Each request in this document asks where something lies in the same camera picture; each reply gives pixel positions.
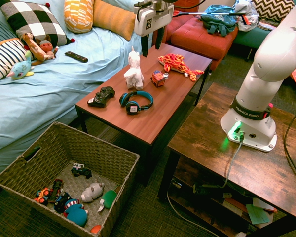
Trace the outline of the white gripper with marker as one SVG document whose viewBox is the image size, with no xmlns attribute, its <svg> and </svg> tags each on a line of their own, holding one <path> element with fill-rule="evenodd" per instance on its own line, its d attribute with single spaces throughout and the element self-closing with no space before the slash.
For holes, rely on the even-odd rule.
<svg viewBox="0 0 296 237">
<path fill-rule="evenodd" d="M 164 26 L 172 20 L 173 4 L 134 4 L 136 14 L 134 31 L 141 36 L 142 53 L 148 55 L 149 34 L 157 30 L 155 48 L 159 49 L 164 35 Z"/>
</svg>

